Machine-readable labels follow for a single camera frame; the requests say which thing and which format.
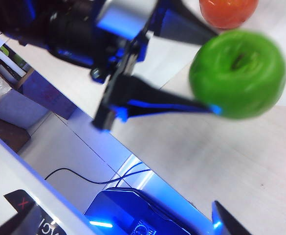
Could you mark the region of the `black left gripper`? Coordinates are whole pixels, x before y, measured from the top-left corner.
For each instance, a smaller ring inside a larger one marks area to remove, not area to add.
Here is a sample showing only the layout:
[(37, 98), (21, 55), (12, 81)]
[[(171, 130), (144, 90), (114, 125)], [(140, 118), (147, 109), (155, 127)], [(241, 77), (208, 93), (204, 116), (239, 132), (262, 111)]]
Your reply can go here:
[(181, 43), (203, 45), (219, 34), (204, 24), (181, 0), (159, 0), (154, 14), (138, 20), (137, 16), (104, 16), (97, 27), (123, 38), (125, 44), (108, 58), (106, 65), (92, 69), (90, 75), (98, 83), (108, 79), (92, 124), (109, 131), (116, 118), (127, 121), (132, 117), (169, 112), (213, 113), (221, 115), (221, 107), (204, 104), (176, 94), (156, 89), (132, 76), (136, 63), (145, 59), (150, 25), (154, 36)]

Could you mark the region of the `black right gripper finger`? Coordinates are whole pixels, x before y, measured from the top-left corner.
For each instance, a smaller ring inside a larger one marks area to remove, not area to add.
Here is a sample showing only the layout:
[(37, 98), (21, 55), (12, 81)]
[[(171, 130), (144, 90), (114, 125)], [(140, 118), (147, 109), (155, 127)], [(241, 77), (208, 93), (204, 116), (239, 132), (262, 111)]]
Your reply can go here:
[(217, 200), (212, 203), (212, 223), (215, 235), (251, 235)]

